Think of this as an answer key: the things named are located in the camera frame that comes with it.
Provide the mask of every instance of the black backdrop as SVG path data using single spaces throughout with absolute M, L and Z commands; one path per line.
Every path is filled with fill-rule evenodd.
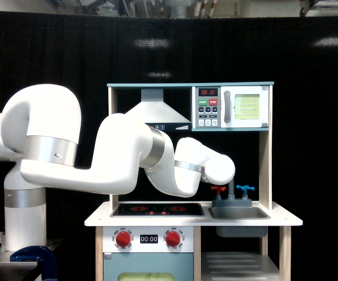
M 88 168 L 107 115 L 107 83 L 274 81 L 273 200 L 304 221 L 292 229 L 292 280 L 338 280 L 338 47 L 314 46 L 329 36 L 338 36 L 338 18 L 155 20 L 0 12 L 0 112 L 27 86 L 69 88 L 82 111 L 76 167 Z M 169 47 L 135 46 L 136 39 L 150 38 L 166 39 Z M 136 93 L 118 98 L 121 112 L 139 102 Z M 165 95 L 188 115 L 188 103 L 178 105 L 178 98 L 189 99 L 184 92 Z M 174 143 L 183 136 L 171 135 Z M 235 180 L 258 184 L 257 151 L 251 149 L 256 133 L 191 136 L 230 155 L 240 171 Z M 3 180 L 11 167 L 0 163 L 0 231 Z M 200 186 L 195 199 L 212 197 Z M 143 174 L 123 198 L 175 200 L 155 191 Z M 47 189 L 47 236 L 63 238 L 60 280 L 94 279 L 94 228 L 84 220 L 106 200 Z M 256 240 L 220 239 L 213 231 L 203 228 L 205 251 L 257 250 Z M 269 229 L 269 255 L 278 265 L 277 228 Z

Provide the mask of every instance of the toy microwave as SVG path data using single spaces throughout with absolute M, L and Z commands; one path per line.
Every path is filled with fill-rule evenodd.
M 192 128 L 267 128 L 269 92 L 267 84 L 192 87 Z

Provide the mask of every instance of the wooden frame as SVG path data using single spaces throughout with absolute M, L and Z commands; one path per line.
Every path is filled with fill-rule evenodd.
M 108 88 L 109 115 L 117 112 L 117 91 Z M 269 130 L 260 132 L 260 203 L 272 210 L 272 85 L 269 86 Z M 113 210 L 118 196 L 110 196 Z M 279 276 L 281 281 L 291 280 L 291 227 L 281 226 L 279 235 Z M 96 227 L 96 281 L 103 281 L 103 227 Z M 268 235 L 260 238 L 260 254 L 268 255 Z M 194 227 L 194 281 L 201 281 L 201 227 Z

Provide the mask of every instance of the stovetop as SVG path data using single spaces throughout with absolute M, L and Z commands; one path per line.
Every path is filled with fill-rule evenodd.
M 110 217 L 202 217 L 204 216 L 199 203 L 121 203 Z

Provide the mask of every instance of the red knob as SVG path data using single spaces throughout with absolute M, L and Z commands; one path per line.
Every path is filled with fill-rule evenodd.
M 129 233 L 122 231 L 118 233 L 115 240 L 119 247 L 126 247 L 131 242 L 131 236 Z
M 166 236 L 166 244 L 170 247 L 176 247 L 180 243 L 180 236 L 177 232 L 171 231 Z

